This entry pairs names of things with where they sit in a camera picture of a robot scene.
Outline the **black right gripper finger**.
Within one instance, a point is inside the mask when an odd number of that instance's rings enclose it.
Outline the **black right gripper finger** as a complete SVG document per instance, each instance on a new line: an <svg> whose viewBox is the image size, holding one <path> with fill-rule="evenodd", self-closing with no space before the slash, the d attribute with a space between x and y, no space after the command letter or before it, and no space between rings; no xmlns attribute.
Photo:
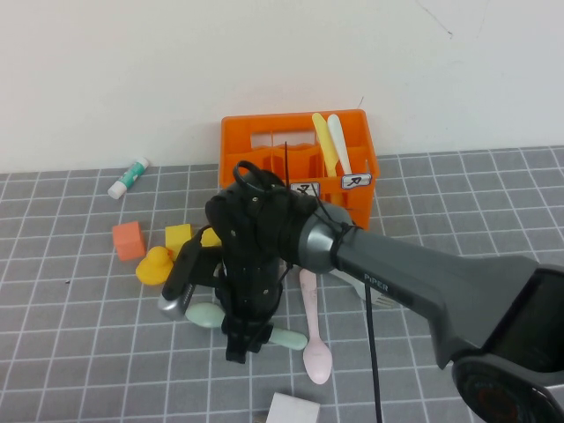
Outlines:
<svg viewBox="0 0 564 423"><path fill-rule="evenodd" d="M226 328L227 346L226 360L245 364L248 351L248 337L245 329Z"/></svg>
<svg viewBox="0 0 564 423"><path fill-rule="evenodd" d="M263 328L256 331L255 336L249 341L247 351L259 353L263 345L267 344L271 338L271 324L266 323Z"/></svg>

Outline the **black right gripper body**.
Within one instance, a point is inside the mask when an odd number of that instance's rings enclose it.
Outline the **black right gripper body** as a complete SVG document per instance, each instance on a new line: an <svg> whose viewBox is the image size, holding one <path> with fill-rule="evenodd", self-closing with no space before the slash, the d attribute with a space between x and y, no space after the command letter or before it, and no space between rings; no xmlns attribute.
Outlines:
<svg viewBox="0 0 564 423"><path fill-rule="evenodd" d="M240 319L270 319L283 291L282 260L297 264L301 229L317 200L287 188L275 174L238 174L205 205L220 238L229 293L224 307Z"/></svg>

